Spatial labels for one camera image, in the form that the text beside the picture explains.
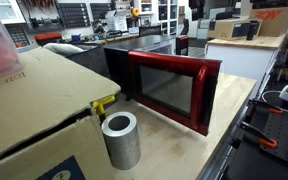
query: microwave door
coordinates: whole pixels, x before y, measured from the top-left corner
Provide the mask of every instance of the microwave door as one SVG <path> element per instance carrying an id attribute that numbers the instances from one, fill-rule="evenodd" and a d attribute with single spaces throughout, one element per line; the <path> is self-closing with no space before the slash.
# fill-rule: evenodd
<path id="1" fill-rule="evenodd" d="M 207 135 L 220 61 L 129 52 L 134 99 Z"/>

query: cardboard flap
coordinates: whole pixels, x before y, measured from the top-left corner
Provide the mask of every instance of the cardboard flap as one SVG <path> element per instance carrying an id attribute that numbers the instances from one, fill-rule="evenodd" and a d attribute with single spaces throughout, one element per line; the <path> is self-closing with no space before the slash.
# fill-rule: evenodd
<path id="1" fill-rule="evenodd" d="M 113 81 L 46 49 L 20 57 L 24 68 L 0 78 L 0 153 L 120 91 Z"/>

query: yellow clip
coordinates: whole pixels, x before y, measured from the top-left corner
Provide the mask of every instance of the yellow clip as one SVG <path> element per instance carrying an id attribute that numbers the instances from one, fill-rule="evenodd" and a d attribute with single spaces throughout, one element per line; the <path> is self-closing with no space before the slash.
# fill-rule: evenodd
<path id="1" fill-rule="evenodd" d="M 96 113 L 98 115 L 102 115 L 105 113 L 104 104 L 113 102 L 115 100 L 115 96 L 109 96 L 107 98 L 101 99 L 100 101 L 93 102 L 93 108 L 96 109 Z"/>

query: microwave handle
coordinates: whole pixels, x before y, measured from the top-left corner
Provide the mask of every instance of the microwave handle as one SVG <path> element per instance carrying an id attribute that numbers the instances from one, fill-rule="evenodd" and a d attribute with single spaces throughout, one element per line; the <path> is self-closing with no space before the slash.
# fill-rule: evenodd
<path id="1" fill-rule="evenodd" d="M 207 73 L 207 67 L 203 66 L 197 76 L 195 77 L 196 80 L 193 84 L 192 92 L 196 92 L 192 94 L 191 99 L 191 125 L 192 128 L 195 130 L 198 130 L 198 122 L 199 122 L 199 114 L 201 111 L 201 105 L 202 105 L 202 94 L 204 89 L 204 81 L 206 78 Z"/>

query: metal cylinder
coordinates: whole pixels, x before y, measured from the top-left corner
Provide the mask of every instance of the metal cylinder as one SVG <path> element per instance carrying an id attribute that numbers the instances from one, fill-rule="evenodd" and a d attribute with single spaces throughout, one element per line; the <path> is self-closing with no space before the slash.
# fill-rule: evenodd
<path id="1" fill-rule="evenodd" d="M 102 123 L 102 131 L 114 167 L 127 170 L 139 162 L 141 151 L 133 114 L 118 112 L 108 116 Z"/>

